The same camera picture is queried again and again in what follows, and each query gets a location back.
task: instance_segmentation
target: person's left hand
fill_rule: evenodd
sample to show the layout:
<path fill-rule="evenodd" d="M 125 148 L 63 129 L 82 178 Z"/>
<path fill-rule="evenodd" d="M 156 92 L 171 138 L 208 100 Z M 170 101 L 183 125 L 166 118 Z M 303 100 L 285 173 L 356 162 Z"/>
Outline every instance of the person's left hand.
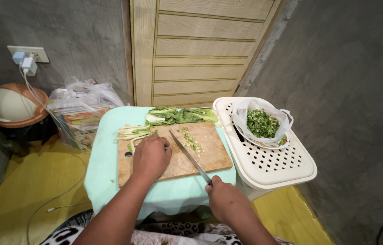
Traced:
<path fill-rule="evenodd" d="M 170 163 L 172 148 L 168 146 L 170 142 L 157 134 L 143 138 L 134 152 L 133 173 L 153 182 L 156 181 Z"/>

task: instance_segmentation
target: white plastic basket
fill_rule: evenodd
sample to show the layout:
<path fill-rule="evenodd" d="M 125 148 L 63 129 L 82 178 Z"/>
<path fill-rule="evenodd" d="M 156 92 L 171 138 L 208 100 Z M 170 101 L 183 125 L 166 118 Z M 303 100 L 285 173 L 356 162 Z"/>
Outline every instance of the white plastic basket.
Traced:
<path fill-rule="evenodd" d="M 246 98 L 222 97 L 212 106 L 223 124 L 223 133 L 241 179 L 256 190 L 268 191 L 314 179 L 317 166 L 292 130 L 287 133 L 289 146 L 283 149 L 265 149 L 236 132 L 232 109 L 243 99 Z M 271 105 L 261 98 L 256 99 Z"/>

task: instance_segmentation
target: wooden door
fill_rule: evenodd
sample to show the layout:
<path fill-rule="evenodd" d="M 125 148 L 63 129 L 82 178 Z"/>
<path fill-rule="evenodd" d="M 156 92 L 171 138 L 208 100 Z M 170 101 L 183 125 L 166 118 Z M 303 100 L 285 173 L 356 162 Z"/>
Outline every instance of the wooden door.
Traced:
<path fill-rule="evenodd" d="M 131 0 L 137 106 L 230 97 L 281 0 Z"/>

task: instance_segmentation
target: white cable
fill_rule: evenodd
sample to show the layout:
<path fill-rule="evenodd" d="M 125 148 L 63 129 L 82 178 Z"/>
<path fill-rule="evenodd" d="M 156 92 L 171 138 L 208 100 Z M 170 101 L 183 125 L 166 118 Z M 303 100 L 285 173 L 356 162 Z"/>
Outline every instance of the white cable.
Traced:
<path fill-rule="evenodd" d="M 84 202 L 80 202 L 80 203 L 75 203 L 75 204 L 69 204 L 69 205 L 64 205 L 64 206 L 60 206 L 60 207 L 55 207 L 55 208 L 50 208 L 47 210 L 47 213 L 53 211 L 54 209 L 58 209 L 58 208 L 64 208 L 64 207 L 70 207 L 70 206 L 75 206 L 75 205 L 79 205 L 79 204 L 83 204 L 83 203 L 86 203 L 90 200 L 87 200 L 87 201 L 84 201 Z"/>
<path fill-rule="evenodd" d="M 24 77 L 24 80 L 25 80 L 25 83 L 27 85 L 27 88 L 28 88 L 28 91 L 30 91 L 31 95 L 42 105 L 42 107 L 51 115 L 51 117 L 53 118 L 53 120 L 55 120 L 56 122 L 58 122 L 60 125 L 63 125 L 62 128 L 65 129 L 65 133 L 68 134 L 70 136 L 70 139 L 73 140 L 74 142 L 77 143 L 77 146 L 78 148 L 80 149 L 81 153 L 83 154 L 83 163 L 84 163 L 84 166 L 85 166 L 85 172 L 84 172 L 84 175 L 81 177 L 81 179 L 75 183 L 74 186 L 72 186 L 69 190 L 65 191 L 64 193 L 58 195 L 57 197 L 55 198 L 52 198 L 51 200 L 47 201 L 46 203 L 42 204 L 42 206 L 40 206 L 39 208 L 36 209 L 36 211 L 34 211 L 34 213 L 31 215 L 30 219 L 28 220 L 28 223 L 27 223 L 27 245 L 30 245 L 30 238 L 29 238 L 29 230 L 30 230 L 30 223 L 31 223 L 31 220 L 33 219 L 34 215 L 37 213 L 37 211 L 39 211 L 43 206 L 45 206 L 46 204 L 50 203 L 51 201 L 65 195 L 66 193 L 68 193 L 70 190 L 72 190 L 75 186 L 77 186 L 83 179 L 84 177 L 86 176 L 86 172 L 87 172 L 87 161 L 86 161 L 86 155 L 85 153 L 83 152 L 82 148 L 80 147 L 80 145 L 78 144 L 77 140 L 75 139 L 75 136 L 72 134 L 72 133 L 68 133 L 66 132 L 66 129 L 68 129 L 68 126 L 61 122 L 60 120 L 58 120 L 55 115 L 47 109 L 47 107 L 42 103 L 42 101 L 39 99 L 39 96 L 37 96 L 37 93 L 36 91 L 33 89 L 33 87 L 30 85 L 30 83 L 28 83 L 27 81 L 27 71 L 24 70 L 24 74 L 23 74 L 23 77 Z"/>

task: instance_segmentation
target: hand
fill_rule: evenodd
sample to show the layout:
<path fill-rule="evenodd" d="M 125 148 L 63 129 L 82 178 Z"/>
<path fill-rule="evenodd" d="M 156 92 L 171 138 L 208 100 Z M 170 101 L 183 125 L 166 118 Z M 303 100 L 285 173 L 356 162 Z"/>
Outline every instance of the hand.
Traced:
<path fill-rule="evenodd" d="M 217 175 L 213 176 L 212 182 L 213 187 L 207 185 L 205 190 L 210 199 L 211 211 L 218 220 L 234 231 L 254 222 L 261 224 L 249 199 L 240 189 L 231 183 L 222 182 Z"/>
<path fill-rule="evenodd" d="M 133 156 L 133 173 L 155 182 L 170 163 L 172 148 L 165 137 L 157 134 L 143 138 Z"/>

